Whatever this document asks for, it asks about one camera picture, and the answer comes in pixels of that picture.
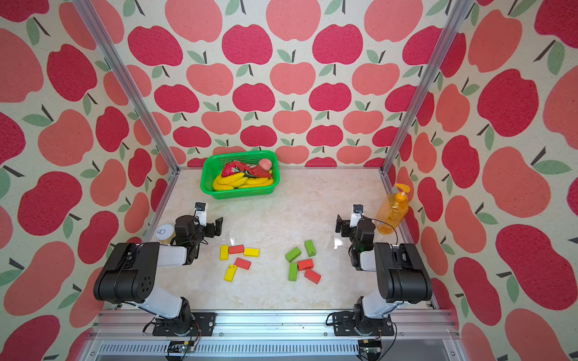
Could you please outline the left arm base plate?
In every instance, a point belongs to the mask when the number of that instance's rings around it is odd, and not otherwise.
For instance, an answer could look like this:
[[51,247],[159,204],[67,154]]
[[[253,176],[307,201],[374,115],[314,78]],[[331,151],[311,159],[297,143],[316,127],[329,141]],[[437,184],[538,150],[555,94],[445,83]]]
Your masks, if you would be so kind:
[[174,319],[157,318],[154,322],[153,336],[176,337],[193,335],[212,336],[216,324],[216,313],[193,312]]

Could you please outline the pink peach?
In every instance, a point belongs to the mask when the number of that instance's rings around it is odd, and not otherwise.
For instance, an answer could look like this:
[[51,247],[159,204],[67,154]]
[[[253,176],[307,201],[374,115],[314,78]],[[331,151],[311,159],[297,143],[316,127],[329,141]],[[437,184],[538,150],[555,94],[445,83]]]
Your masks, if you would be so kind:
[[270,159],[264,158],[261,159],[258,165],[263,168],[265,171],[270,171],[272,169],[272,161]]

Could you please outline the yellow banana bunch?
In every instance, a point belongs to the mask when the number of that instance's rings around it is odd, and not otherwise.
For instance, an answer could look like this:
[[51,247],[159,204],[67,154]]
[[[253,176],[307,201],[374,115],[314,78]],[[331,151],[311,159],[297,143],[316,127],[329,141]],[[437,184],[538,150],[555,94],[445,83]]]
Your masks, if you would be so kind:
[[228,191],[238,189],[250,189],[267,187],[274,184],[274,179],[271,178],[249,178],[244,174],[235,174],[230,177],[221,177],[219,175],[213,180],[212,187],[215,191]]

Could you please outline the red block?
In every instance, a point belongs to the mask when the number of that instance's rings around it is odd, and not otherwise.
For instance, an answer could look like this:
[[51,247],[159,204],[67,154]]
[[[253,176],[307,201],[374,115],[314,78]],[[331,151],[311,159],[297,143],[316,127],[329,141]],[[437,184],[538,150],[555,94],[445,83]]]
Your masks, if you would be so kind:
[[322,276],[315,272],[313,269],[307,269],[304,275],[307,280],[313,282],[314,284],[319,284],[322,279]]
[[306,259],[306,260],[301,260],[297,263],[297,267],[298,270],[301,271],[305,271],[308,269],[312,269],[315,266],[313,259]]
[[245,247],[243,245],[229,246],[229,254],[243,254]]
[[251,262],[242,258],[237,258],[234,265],[245,270],[249,270],[251,268]]

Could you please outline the aluminium front rail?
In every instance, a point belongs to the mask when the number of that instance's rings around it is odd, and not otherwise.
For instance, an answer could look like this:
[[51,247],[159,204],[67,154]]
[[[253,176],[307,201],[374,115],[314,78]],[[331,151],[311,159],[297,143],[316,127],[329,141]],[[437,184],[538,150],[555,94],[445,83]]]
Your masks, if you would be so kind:
[[80,360],[467,360],[447,311],[391,313],[385,328],[362,334],[334,310],[220,310],[202,331],[155,336],[141,311],[103,311]]

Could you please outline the aluminium post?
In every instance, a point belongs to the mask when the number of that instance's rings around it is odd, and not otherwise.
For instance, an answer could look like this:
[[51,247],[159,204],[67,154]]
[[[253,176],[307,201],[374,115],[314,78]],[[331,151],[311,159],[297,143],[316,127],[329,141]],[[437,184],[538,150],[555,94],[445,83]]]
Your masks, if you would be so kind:
[[176,158],[171,152],[155,118],[145,104],[131,73],[117,52],[115,44],[106,31],[105,25],[99,18],[95,7],[91,1],[81,0],[72,1],[72,3],[77,9],[88,31],[93,36],[93,39],[97,43],[104,58],[109,61],[111,70],[114,72],[115,77],[119,81],[123,91],[126,93],[132,107],[136,113],[140,115],[145,128],[152,137],[153,143],[165,159],[169,167],[169,173],[172,178],[177,178],[179,176],[180,167],[176,162]]
[[434,82],[437,75],[442,75],[441,64],[445,60],[460,26],[465,21],[468,9],[474,1],[463,0],[453,1],[452,3],[455,4],[455,7],[449,13],[446,25],[443,27],[439,40],[433,49],[430,60],[425,67],[424,74],[420,78],[412,101],[409,104],[409,108],[402,117],[393,144],[389,147],[385,162],[379,170],[379,175],[384,182],[387,181],[386,177],[389,169],[394,163],[394,158],[399,154],[401,146],[403,145],[406,136],[409,134],[411,124],[417,119],[417,113],[424,103],[425,97],[430,90],[430,85]]

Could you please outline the left aluminium post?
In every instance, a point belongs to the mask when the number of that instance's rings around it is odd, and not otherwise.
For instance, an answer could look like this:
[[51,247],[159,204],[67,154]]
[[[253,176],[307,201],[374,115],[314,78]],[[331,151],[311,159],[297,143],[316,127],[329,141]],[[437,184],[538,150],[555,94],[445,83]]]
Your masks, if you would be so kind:
[[169,167],[169,173],[172,178],[177,178],[179,176],[180,167],[176,162],[176,158],[171,152],[155,118],[145,104],[131,73],[117,52],[115,44],[106,31],[105,25],[99,18],[95,7],[91,1],[81,0],[72,1],[72,3],[77,9],[88,31],[93,36],[93,39],[97,43],[104,58],[109,61],[111,70],[114,72],[115,77],[119,81],[123,91],[126,93],[132,107],[136,113],[140,115],[145,128],[152,137],[153,143],[165,159]]

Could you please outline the green block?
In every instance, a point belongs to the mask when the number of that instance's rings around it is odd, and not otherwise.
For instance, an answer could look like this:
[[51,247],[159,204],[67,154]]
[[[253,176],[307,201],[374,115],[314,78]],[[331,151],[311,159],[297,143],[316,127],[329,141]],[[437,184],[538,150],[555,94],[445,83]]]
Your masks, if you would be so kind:
[[301,254],[302,254],[301,249],[299,247],[295,247],[291,249],[289,252],[287,252],[285,258],[289,263],[293,263],[293,261],[295,261]]
[[297,263],[291,263],[289,267],[288,277],[289,281],[296,281],[299,269]]
[[317,254],[316,248],[314,246],[313,240],[306,240],[304,246],[309,258],[315,257]]

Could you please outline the right aluminium post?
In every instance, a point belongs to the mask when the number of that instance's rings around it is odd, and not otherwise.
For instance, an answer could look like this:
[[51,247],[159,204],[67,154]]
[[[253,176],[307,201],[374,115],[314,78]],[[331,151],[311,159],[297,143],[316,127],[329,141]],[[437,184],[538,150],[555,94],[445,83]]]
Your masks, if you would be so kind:
[[384,182],[387,181],[386,177],[389,169],[394,163],[394,158],[399,154],[401,146],[403,145],[406,136],[409,134],[411,124],[417,119],[417,113],[424,103],[425,97],[430,90],[430,85],[434,82],[437,75],[442,75],[441,64],[445,60],[460,26],[465,21],[468,9],[474,1],[463,0],[453,1],[452,3],[455,4],[455,7],[449,13],[446,25],[443,27],[439,40],[433,49],[430,60],[425,67],[424,74],[420,78],[412,101],[409,104],[409,108],[402,117],[393,144],[389,147],[385,162],[379,170],[379,175]]

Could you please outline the red snack bag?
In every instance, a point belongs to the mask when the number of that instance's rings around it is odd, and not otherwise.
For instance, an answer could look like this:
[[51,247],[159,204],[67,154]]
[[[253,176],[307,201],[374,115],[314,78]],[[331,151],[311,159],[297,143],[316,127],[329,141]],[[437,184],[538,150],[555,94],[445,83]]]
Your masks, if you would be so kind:
[[253,165],[240,161],[226,163],[221,177],[230,177],[235,174],[244,174],[249,178],[271,178],[272,174],[261,165]]

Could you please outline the green block left upper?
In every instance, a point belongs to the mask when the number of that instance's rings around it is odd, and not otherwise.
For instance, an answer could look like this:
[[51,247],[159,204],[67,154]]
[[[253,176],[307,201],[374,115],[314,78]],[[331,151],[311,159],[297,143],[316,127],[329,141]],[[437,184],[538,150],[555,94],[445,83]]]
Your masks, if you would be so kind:
[[293,261],[295,261],[301,254],[302,254],[301,249],[299,247],[295,247],[291,249],[289,252],[287,252],[285,258],[289,263],[293,263]]

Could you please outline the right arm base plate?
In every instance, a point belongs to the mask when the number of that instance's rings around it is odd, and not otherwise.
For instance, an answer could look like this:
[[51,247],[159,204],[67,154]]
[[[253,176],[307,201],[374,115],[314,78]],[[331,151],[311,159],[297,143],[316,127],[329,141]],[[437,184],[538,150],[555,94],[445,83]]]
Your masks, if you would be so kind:
[[331,326],[335,336],[360,336],[378,338],[395,335],[390,317],[373,319],[357,315],[353,311],[339,311],[328,315],[326,325]]

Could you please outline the green block right upper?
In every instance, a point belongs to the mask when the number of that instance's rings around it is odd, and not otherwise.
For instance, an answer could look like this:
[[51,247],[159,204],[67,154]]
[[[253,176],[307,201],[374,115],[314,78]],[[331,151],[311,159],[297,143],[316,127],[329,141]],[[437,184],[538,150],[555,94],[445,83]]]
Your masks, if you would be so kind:
[[314,246],[313,240],[306,240],[304,246],[309,258],[315,257],[317,254],[316,248]]

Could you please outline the yellow block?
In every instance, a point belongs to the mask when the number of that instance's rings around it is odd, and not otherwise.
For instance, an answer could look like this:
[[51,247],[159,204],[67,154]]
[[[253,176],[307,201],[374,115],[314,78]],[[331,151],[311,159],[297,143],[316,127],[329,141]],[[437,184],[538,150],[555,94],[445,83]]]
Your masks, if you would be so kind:
[[243,255],[245,257],[259,257],[260,249],[257,248],[245,248]]
[[221,245],[219,257],[221,261],[229,260],[229,246],[228,245]]
[[224,275],[224,280],[227,281],[227,282],[232,282],[233,279],[234,279],[234,277],[235,277],[235,275],[236,275],[237,269],[238,269],[238,266],[237,266],[237,265],[229,265],[229,266],[227,267],[227,271],[226,271],[226,273],[225,273],[225,275]]

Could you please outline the small tin can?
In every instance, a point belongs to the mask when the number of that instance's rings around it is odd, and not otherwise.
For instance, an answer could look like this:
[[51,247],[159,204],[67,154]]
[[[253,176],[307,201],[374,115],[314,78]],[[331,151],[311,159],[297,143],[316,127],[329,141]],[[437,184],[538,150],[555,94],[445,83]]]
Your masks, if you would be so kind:
[[155,232],[155,237],[160,243],[170,245],[171,241],[176,237],[175,227],[172,224],[159,226]]

